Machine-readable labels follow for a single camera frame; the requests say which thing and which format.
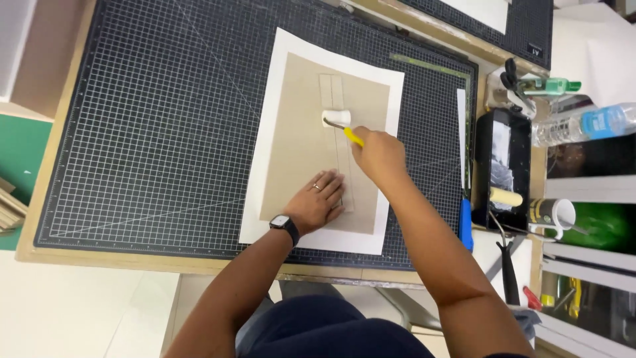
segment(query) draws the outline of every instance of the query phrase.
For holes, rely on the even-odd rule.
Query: wooden table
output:
[[[355,4],[361,0],[348,0]],[[463,48],[471,54],[483,56],[484,59],[494,64],[503,64],[511,54],[493,47],[492,45],[468,35],[463,31],[450,28],[427,15],[406,8],[395,1],[365,1],[364,5],[383,14],[386,18],[396,18],[401,25],[408,24],[414,31],[435,36],[442,41],[452,43],[453,46]],[[205,275],[218,274],[227,264],[228,260],[197,259],[189,257],[171,257],[159,255],[121,254],[113,252],[97,252],[86,250],[68,250],[58,248],[36,248],[33,240],[36,235],[38,222],[44,207],[46,190],[53,172],[53,165],[57,149],[62,137],[64,122],[66,121],[69,103],[73,95],[73,88],[80,68],[80,60],[84,43],[90,27],[95,0],[88,0],[79,27],[78,38],[74,49],[73,59],[66,80],[64,92],[55,115],[55,121],[51,129],[51,135],[46,146],[42,165],[31,199],[29,213],[18,242],[16,258],[19,261],[42,262],[48,264],[68,264],[82,266],[102,266],[109,268],[143,269],[148,271],[170,271],[178,273],[198,273]],[[537,68],[526,61],[519,61],[518,67],[538,74],[545,74],[545,70]],[[485,112],[483,98],[485,91],[485,73],[480,73],[478,81],[478,111],[477,116]],[[545,181],[545,152],[533,152],[532,154],[532,182],[531,196],[537,197],[539,191],[543,196]],[[540,257],[541,247],[537,246],[537,255]],[[342,283],[349,285],[369,285],[377,287],[393,287],[401,289],[423,289],[422,281],[416,272],[395,271],[386,269],[360,269],[339,268],[330,266],[313,266],[301,264],[283,264],[277,276],[279,280],[308,280],[315,282]]]

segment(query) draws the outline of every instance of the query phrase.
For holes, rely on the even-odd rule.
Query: person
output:
[[[354,133],[364,141],[364,147],[352,144],[354,159],[395,211],[413,267],[439,308],[450,355],[533,357],[510,309],[408,176],[404,145],[386,132],[357,127]],[[334,170],[300,189],[272,228],[210,283],[165,357],[432,357],[406,329],[366,319],[334,295],[284,297],[263,312],[261,302],[298,237],[344,211],[336,204],[345,189]],[[259,317],[251,319],[257,309]]]

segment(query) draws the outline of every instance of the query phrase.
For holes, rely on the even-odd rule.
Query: yellow handle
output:
[[[345,129],[343,129],[343,131],[345,132],[345,135],[347,136],[347,138],[349,138],[350,141],[354,142],[355,144],[359,145],[360,147],[364,147],[364,141],[362,139],[360,139],[358,136],[356,136],[351,131],[351,128],[345,127]]]

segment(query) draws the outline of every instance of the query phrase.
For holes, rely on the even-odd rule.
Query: hand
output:
[[[321,171],[291,198],[282,213],[291,218],[300,236],[320,229],[345,211],[342,205],[334,207],[345,192],[344,178],[335,169]]]
[[[364,141],[364,147],[351,143],[354,159],[375,185],[406,174],[404,145],[397,138],[362,126],[354,128],[353,133]]]

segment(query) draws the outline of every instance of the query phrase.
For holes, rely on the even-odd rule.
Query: watch face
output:
[[[289,220],[289,217],[285,215],[277,215],[275,218],[272,219],[272,221],[270,221],[270,224],[274,226],[283,226],[285,225],[287,220]]]

